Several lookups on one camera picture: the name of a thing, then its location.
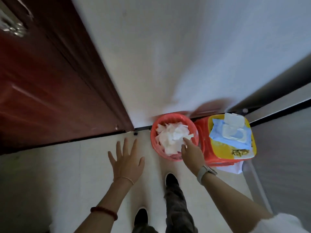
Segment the black left shoe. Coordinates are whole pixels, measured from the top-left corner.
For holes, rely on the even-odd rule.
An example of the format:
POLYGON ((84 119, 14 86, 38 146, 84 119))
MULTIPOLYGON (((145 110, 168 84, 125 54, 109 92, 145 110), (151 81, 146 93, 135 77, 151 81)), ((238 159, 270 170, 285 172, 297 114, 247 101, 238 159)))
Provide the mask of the black left shoe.
POLYGON ((134 227, 148 225, 148 212, 146 207, 139 208, 134 218, 134 227))

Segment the person's right forearm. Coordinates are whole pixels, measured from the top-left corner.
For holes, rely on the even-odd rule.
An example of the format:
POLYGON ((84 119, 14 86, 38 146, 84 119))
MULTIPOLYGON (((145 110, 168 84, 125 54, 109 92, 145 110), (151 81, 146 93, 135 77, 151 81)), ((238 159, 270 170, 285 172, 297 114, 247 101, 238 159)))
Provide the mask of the person's right forearm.
POLYGON ((233 233, 250 233, 262 219, 273 215, 211 173, 202 184, 233 233))

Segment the person's left forearm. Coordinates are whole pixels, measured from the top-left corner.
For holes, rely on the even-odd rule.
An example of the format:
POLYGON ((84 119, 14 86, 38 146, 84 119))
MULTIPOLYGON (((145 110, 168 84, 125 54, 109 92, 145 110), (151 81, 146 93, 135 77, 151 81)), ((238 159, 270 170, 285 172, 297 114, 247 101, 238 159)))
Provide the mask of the person's left forearm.
POLYGON ((90 214, 74 233, 110 233, 122 201, 132 186, 127 180, 113 182, 103 199, 91 208, 90 214))

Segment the person's leg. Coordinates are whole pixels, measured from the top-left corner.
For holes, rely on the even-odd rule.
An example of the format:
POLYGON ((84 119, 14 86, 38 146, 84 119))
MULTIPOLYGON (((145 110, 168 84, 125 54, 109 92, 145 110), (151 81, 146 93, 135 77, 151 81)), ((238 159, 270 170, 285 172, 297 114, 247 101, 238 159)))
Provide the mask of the person's leg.
POLYGON ((178 184, 166 186, 164 198, 166 201, 165 233, 195 233, 196 227, 180 186, 178 184))
POLYGON ((146 223, 141 223, 135 225, 131 233, 158 233, 158 231, 146 223))

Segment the red plastic waste basket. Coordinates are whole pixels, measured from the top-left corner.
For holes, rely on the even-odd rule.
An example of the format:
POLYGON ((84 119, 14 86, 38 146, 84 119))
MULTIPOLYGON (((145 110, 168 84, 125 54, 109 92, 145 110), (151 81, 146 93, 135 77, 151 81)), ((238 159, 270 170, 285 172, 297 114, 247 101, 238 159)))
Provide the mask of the red plastic waste basket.
POLYGON ((181 113, 167 113, 160 115, 153 123, 150 131, 150 141, 153 149, 158 153, 159 156, 169 160, 169 161, 181 161, 182 154, 178 152, 177 154, 168 155, 165 153, 164 148, 161 147, 159 141, 156 140, 156 136, 158 135, 156 129, 158 125, 164 125, 165 123, 177 123, 181 122, 184 125, 188 126, 190 134, 193 134, 194 137, 191 138, 191 141, 194 145, 199 144, 199 132, 195 126, 195 124, 185 115, 181 113))

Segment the blue wet wipes pack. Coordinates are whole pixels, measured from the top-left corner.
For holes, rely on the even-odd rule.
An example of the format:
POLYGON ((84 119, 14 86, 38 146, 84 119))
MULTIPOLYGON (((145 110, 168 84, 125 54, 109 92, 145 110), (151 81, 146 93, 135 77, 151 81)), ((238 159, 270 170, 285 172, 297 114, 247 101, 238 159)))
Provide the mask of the blue wet wipes pack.
POLYGON ((245 117, 235 113, 225 113, 223 119, 212 119, 213 128, 209 137, 237 149, 251 149, 251 129, 246 126, 245 117))

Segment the person's left hand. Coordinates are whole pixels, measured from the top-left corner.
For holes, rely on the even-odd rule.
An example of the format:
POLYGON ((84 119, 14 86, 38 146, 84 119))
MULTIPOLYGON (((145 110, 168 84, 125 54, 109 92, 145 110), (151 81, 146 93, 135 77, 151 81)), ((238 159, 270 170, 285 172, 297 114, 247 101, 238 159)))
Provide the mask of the person's left hand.
POLYGON ((123 148, 121 143, 116 143, 116 167, 113 169, 113 182, 116 183, 119 180, 127 180, 130 184, 134 185, 138 179, 142 176, 144 169, 139 169, 138 164, 141 157, 138 157, 138 140, 135 139, 129 156, 123 156, 123 148))

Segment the person's left leg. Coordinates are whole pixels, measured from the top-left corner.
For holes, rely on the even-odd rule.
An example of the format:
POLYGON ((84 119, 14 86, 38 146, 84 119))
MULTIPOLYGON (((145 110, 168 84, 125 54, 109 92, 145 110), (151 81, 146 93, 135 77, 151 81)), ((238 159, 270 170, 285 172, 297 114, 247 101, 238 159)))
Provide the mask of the person's left leg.
POLYGON ((135 225, 131 233, 158 233, 158 231, 146 223, 141 223, 135 225))

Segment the grey door frame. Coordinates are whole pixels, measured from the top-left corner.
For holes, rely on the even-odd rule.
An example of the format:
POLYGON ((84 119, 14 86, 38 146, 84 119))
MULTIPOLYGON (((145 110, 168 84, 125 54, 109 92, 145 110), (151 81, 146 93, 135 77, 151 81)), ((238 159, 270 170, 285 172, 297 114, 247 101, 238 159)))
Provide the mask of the grey door frame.
POLYGON ((311 221, 311 53, 234 108, 242 105, 258 149, 243 164, 253 199, 311 221))

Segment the white sleeve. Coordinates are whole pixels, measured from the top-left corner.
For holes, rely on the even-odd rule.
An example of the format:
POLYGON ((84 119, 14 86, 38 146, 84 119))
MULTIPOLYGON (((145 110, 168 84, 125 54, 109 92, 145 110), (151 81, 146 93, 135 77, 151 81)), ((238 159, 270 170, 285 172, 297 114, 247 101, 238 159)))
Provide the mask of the white sleeve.
POLYGON ((293 215, 279 213, 270 219, 262 219, 250 233, 310 233, 293 215))

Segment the person's right hand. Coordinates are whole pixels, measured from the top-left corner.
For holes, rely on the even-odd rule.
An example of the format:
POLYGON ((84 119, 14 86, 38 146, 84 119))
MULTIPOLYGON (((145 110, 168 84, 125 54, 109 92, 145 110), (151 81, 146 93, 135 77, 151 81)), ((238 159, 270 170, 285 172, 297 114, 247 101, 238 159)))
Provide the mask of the person's right hand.
POLYGON ((196 146, 196 149, 193 152, 182 152, 182 159, 187 166, 187 168, 193 173, 194 176, 197 176, 199 169, 205 165, 204 155, 201 149, 196 146))

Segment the black right shoe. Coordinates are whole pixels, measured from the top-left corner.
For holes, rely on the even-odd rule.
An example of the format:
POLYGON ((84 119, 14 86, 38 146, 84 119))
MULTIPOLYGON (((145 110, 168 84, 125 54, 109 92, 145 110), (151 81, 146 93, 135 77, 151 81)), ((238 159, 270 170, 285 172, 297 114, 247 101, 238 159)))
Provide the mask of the black right shoe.
POLYGON ((179 182, 176 178, 176 176, 173 173, 167 173, 165 175, 165 187, 176 187, 179 186, 179 182))

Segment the red stool with yellow seat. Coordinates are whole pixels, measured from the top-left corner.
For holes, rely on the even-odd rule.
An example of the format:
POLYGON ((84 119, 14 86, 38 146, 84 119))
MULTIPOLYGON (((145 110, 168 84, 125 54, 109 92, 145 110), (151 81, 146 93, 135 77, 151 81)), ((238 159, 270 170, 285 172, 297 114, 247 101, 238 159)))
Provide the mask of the red stool with yellow seat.
POLYGON ((251 149, 237 149, 233 146, 212 140, 209 135, 213 128, 213 119, 224 119, 225 114, 216 114, 198 119, 194 122, 198 134, 200 148, 204 154, 208 166, 230 166, 240 161, 254 158, 257 154, 257 146, 253 133, 251 133, 251 149))

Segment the person's right leg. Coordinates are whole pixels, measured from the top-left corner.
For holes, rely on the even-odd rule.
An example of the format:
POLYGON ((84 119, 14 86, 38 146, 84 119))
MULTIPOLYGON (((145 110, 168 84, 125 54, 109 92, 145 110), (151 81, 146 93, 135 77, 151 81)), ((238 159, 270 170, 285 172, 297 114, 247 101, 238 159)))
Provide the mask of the person's right leg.
POLYGON ((166 201, 165 233, 195 233, 196 227, 180 186, 178 184, 166 186, 164 198, 166 201))

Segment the pile of white tissues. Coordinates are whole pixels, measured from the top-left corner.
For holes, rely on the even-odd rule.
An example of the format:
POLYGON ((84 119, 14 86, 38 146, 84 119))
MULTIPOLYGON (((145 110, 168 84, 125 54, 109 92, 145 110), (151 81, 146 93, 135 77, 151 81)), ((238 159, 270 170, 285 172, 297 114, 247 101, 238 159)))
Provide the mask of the pile of white tissues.
POLYGON ((188 125, 184 125, 182 122, 158 124, 156 132, 155 139, 168 156, 181 152, 184 144, 183 138, 190 140, 194 137, 194 134, 189 131, 188 125))

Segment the black shoe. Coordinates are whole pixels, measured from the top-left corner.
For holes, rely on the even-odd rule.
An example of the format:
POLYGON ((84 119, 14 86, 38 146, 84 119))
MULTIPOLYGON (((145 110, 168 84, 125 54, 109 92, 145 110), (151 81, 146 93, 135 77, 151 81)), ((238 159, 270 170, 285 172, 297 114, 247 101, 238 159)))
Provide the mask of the black shoe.
POLYGON ((146 207, 139 208, 134 218, 134 227, 148 225, 148 212, 146 207))
POLYGON ((176 176, 173 173, 167 173, 165 175, 165 187, 176 187, 179 186, 179 182, 176 178, 176 176))

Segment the grey wristwatch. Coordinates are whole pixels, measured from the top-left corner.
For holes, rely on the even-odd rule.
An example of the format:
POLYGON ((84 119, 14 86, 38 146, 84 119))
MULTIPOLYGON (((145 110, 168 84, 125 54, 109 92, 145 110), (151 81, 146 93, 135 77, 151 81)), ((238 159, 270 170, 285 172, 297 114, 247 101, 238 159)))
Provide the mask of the grey wristwatch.
POLYGON ((200 185, 203 185, 202 183, 202 179, 203 179, 203 176, 206 174, 206 173, 211 173, 213 175, 217 175, 218 173, 212 169, 211 167, 207 166, 207 165, 203 165, 199 171, 198 171, 198 174, 196 176, 196 179, 197 181, 200 183, 200 185))

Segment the dark red wooden door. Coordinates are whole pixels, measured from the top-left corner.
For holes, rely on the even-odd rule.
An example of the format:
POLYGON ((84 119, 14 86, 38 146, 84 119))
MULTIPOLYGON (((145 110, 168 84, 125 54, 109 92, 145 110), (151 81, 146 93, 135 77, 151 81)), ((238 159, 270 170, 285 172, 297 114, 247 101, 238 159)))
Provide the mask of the dark red wooden door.
POLYGON ((72 0, 0 0, 0 155, 129 131, 72 0))

